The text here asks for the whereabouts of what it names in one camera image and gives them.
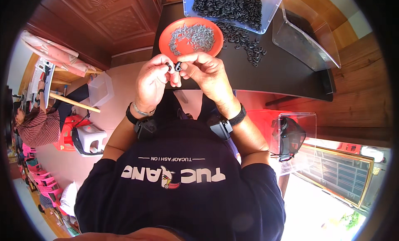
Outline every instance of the black table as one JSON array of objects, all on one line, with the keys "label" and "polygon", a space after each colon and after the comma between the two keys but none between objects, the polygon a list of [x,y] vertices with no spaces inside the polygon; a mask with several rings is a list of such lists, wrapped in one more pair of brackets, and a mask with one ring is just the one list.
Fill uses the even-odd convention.
[{"label": "black table", "polygon": [[[183,3],[165,5],[159,19],[155,35],[152,56],[160,54],[158,41],[162,31],[172,22],[184,18]],[[223,60],[232,89],[251,90],[286,95],[278,100],[266,103],[272,105],[297,97],[307,97],[331,102],[335,92],[334,78],[330,70],[314,72],[299,59],[281,49],[272,42],[272,23],[263,35],[249,33],[251,41],[259,38],[259,46],[267,50],[261,62],[255,68],[247,60],[247,53],[234,49],[236,44],[228,43],[227,49],[222,49],[217,58]],[[183,80],[180,89],[199,89],[192,79]]]}]

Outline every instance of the pink floor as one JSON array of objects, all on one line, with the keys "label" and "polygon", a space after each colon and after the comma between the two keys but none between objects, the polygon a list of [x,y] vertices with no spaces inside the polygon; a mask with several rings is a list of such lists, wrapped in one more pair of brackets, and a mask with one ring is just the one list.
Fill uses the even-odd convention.
[{"label": "pink floor", "polygon": [[[107,74],[112,78],[115,96],[99,107],[101,113],[91,113],[90,121],[100,129],[105,130],[108,137],[111,136],[125,116],[127,105],[134,100],[134,83],[144,63],[123,65],[107,71]],[[82,78],[74,81],[72,85],[68,86],[67,93],[86,83],[87,79]],[[182,101],[180,104],[184,112],[192,114],[196,119],[201,110],[202,91],[184,90],[183,92],[188,99],[188,104],[182,103]],[[267,93],[238,91],[237,98],[247,110],[250,110],[265,108],[265,102],[273,100],[275,96]],[[89,99],[82,103],[89,104]],[[86,115],[86,110],[81,108],[77,108],[77,112],[83,116]],[[73,181],[79,188],[87,178],[93,164],[99,159],[98,157],[82,157],[77,152],[58,151],[52,144],[38,147],[36,150],[38,161],[63,188]]]}]

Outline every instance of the silver bracelet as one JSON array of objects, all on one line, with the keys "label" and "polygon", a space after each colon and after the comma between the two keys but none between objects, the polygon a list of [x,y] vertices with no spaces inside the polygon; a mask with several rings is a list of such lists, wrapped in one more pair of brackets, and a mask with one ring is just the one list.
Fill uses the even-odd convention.
[{"label": "silver bracelet", "polygon": [[139,113],[139,114],[141,114],[141,115],[143,115],[143,116],[150,116],[150,115],[152,115],[154,112],[155,112],[155,109],[154,110],[152,110],[151,112],[149,112],[149,113],[144,113],[144,112],[142,112],[142,111],[140,111],[140,109],[138,109],[137,107],[136,107],[136,102],[135,101],[133,101],[133,108],[134,108],[134,110],[137,112],[137,113]]}]

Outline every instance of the gold frame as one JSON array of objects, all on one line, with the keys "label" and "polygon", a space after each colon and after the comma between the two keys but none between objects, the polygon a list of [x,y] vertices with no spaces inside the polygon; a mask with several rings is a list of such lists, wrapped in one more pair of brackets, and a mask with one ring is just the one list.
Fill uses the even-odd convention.
[{"label": "gold frame", "polygon": [[306,177],[305,175],[302,175],[302,174],[300,174],[298,172],[295,172],[295,175],[297,175],[298,177],[300,177],[302,179],[305,179],[306,181],[308,181],[308,182],[310,182],[312,184],[315,184],[316,186],[318,186],[318,187],[320,187],[320,188],[322,188],[324,190],[329,191],[333,195],[343,199],[346,203],[351,204],[351,205],[353,205],[356,208],[360,208],[360,206],[362,205],[362,202],[364,200],[364,197],[366,195],[367,189],[368,189],[368,187],[370,185],[370,181],[371,181],[371,178],[372,178],[373,167],[374,167],[374,159],[373,158],[369,158],[369,157],[360,156],[358,154],[350,154],[350,153],[345,153],[345,152],[338,151],[338,150],[332,150],[332,149],[322,148],[322,147],[318,147],[318,146],[310,146],[310,145],[307,145],[307,144],[302,144],[302,146],[305,147],[305,148],[314,149],[315,151],[322,151],[322,152],[326,152],[326,153],[329,153],[329,154],[342,156],[342,157],[345,157],[345,158],[348,158],[348,159],[359,160],[359,161],[366,162],[366,163],[370,164],[369,169],[367,171],[366,182],[364,184],[364,188],[365,189],[363,190],[362,195],[360,196],[360,200],[359,200],[358,204],[353,202],[353,201],[351,201],[350,199],[347,199],[347,198],[345,198],[345,197],[343,197],[341,195],[338,195],[336,192],[334,192],[334,191],[326,188],[325,186],[313,181],[312,179]]}]

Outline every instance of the orange plate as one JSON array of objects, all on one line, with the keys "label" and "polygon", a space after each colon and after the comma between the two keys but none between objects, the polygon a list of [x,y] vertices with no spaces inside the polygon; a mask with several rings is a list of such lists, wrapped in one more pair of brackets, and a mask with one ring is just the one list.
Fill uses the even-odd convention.
[{"label": "orange plate", "polygon": [[[177,56],[170,51],[169,48],[169,41],[172,38],[172,32],[175,31],[177,28],[182,27],[183,24],[187,26],[192,26],[194,24],[200,23],[205,25],[206,27],[210,27],[213,29],[213,38],[215,39],[215,43],[212,46],[212,49],[207,52],[209,55],[216,57],[219,54],[220,50],[223,46],[223,34],[222,31],[217,27],[216,24],[212,23],[211,21],[199,17],[186,17],[179,19],[171,24],[169,24],[164,31],[162,32],[161,36],[159,37],[159,50],[162,54],[167,55],[173,63],[177,63]],[[181,54],[189,54],[194,52],[194,49],[191,47],[191,44],[187,44],[188,40],[183,39],[180,42],[177,42],[177,50],[180,51]]]}]

